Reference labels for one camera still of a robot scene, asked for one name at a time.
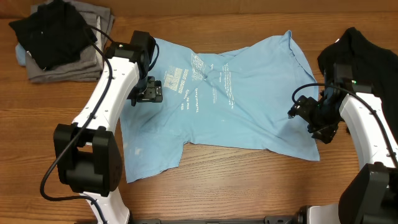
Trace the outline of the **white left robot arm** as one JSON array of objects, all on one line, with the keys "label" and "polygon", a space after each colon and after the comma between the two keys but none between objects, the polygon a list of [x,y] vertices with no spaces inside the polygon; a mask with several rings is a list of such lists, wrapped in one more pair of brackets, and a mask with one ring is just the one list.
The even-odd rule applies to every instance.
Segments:
[{"label": "white left robot arm", "polygon": [[155,39],[134,31],[129,43],[112,42],[105,52],[103,74],[80,114],[71,124],[59,124],[53,134],[56,160],[44,175],[44,186],[53,170],[62,184],[75,193],[72,199],[88,202],[97,223],[132,223],[118,185],[123,160],[114,132],[126,100],[160,103],[161,82],[149,76],[159,55]]}]

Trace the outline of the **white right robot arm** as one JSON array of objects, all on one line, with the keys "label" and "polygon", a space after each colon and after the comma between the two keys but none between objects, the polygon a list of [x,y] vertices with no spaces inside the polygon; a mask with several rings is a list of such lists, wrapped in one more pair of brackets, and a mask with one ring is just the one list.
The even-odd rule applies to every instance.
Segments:
[{"label": "white right robot arm", "polygon": [[397,143],[373,85],[354,77],[349,65],[324,74],[321,98],[292,97],[290,118],[308,123],[314,139],[328,144],[345,122],[358,156],[359,172],[338,203],[307,205],[284,223],[397,223]]}]

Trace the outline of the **light blue t-shirt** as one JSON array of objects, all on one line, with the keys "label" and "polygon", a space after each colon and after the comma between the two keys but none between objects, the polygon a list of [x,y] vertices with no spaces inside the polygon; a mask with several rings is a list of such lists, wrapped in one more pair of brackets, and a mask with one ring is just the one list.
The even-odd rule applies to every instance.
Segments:
[{"label": "light blue t-shirt", "polygon": [[221,54],[198,54],[162,39],[157,44],[149,74],[162,83],[162,102],[126,102],[120,116],[127,182],[177,167],[188,142],[319,160],[306,122],[288,117],[297,88],[318,96],[291,31]]}]

